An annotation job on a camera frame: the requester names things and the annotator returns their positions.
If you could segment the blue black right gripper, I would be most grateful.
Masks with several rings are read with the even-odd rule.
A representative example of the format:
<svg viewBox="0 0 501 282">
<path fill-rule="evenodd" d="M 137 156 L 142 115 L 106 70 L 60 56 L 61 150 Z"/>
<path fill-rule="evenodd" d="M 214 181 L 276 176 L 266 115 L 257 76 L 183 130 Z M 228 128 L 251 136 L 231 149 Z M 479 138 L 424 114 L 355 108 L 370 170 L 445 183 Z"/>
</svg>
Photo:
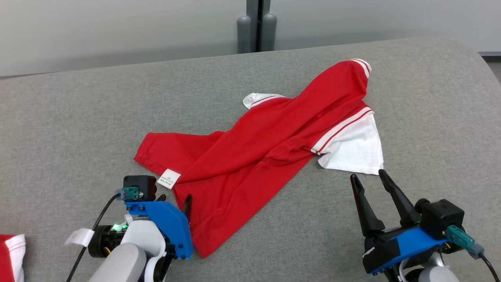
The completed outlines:
<svg viewBox="0 0 501 282">
<path fill-rule="evenodd" d="M 380 169 L 378 174 L 385 190 L 392 197 L 402 228 L 383 232 L 385 225 L 372 210 L 357 175 L 352 174 L 350 182 L 362 234 L 365 237 L 366 250 L 362 255 L 362 264 L 366 273 L 377 275 L 386 271 L 390 272 L 391 276 L 397 276 L 398 268 L 403 262 L 406 262 L 404 269 L 435 266 L 436 264 L 431 262 L 433 255 L 446 244 L 446 239 L 434 239 L 415 226 L 420 222 L 421 214 L 414 209 L 414 205 L 384 169 Z"/>
</svg>

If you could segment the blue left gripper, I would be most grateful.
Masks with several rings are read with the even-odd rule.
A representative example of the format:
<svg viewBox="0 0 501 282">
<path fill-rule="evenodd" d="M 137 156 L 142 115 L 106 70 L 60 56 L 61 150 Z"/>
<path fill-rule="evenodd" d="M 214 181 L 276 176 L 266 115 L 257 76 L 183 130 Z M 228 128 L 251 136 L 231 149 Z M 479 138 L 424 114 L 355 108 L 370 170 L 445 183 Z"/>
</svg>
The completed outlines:
<svg viewBox="0 0 501 282">
<path fill-rule="evenodd" d="M 165 202 L 161 194 L 155 201 L 125 202 L 130 215 L 145 216 L 147 219 L 132 220 L 124 235 L 125 243 L 138 245 L 145 252 L 157 257 L 174 246 L 177 259 L 190 259 L 193 242 L 190 235 L 190 215 L 193 196 L 188 194 L 184 200 L 183 213 L 174 205 Z"/>
</svg>

